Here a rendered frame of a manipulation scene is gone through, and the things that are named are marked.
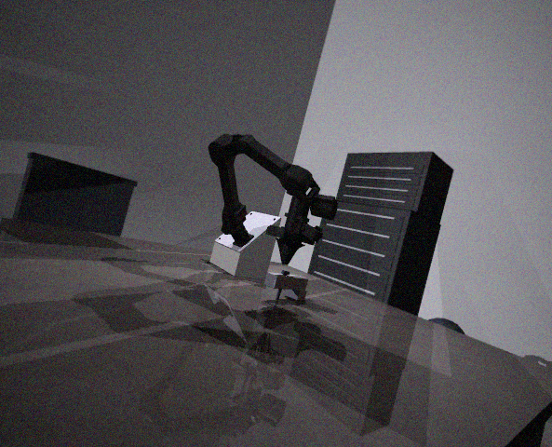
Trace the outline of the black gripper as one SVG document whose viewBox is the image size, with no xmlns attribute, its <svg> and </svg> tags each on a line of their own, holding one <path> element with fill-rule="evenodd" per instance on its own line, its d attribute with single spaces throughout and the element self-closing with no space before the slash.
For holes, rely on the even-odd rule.
<svg viewBox="0 0 552 447">
<path fill-rule="evenodd" d="M 307 218 L 307 214 L 295 210 L 289 210 L 288 213 L 285 212 L 284 216 L 287 217 L 285 227 L 269 225 L 265 234 L 276 237 L 281 263 L 288 265 L 295 252 L 299 248 L 305 246 L 302 242 L 309 245 L 314 245 L 315 242 L 304 236 L 302 233 L 295 234 L 296 226 L 302 217 L 304 217 L 304 221 L 307 219 L 309 223 L 310 219 Z"/>
</svg>

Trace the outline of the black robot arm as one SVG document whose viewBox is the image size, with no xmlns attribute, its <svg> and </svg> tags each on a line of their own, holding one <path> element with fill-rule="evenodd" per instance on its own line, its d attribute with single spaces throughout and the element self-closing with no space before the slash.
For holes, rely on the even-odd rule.
<svg viewBox="0 0 552 447">
<path fill-rule="evenodd" d="M 209 145 L 209 155 L 218 167 L 222 186 L 224 207 L 221 231 L 233 237 L 234 245 L 241 248 L 254 238 L 243 224 L 247 215 L 246 205 L 241 204 L 238 199 L 234 163 L 236 155 L 240 154 L 250 157 L 280 180 L 287 190 L 286 193 L 292 196 L 289 210 L 308 214 L 310 209 L 313 216 L 334 219 L 338 207 L 337 200 L 335 196 L 318 193 L 320 188 L 310 171 L 286 162 L 250 134 L 223 134 Z M 311 190 L 306 195 L 309 187 Z M 304 217 L 295 229 L 295 234 L 300 233 L 316 243 L 323 235 L 321 227 L 309 225 L 307 219 L 304 221 Z"/>
</svg>

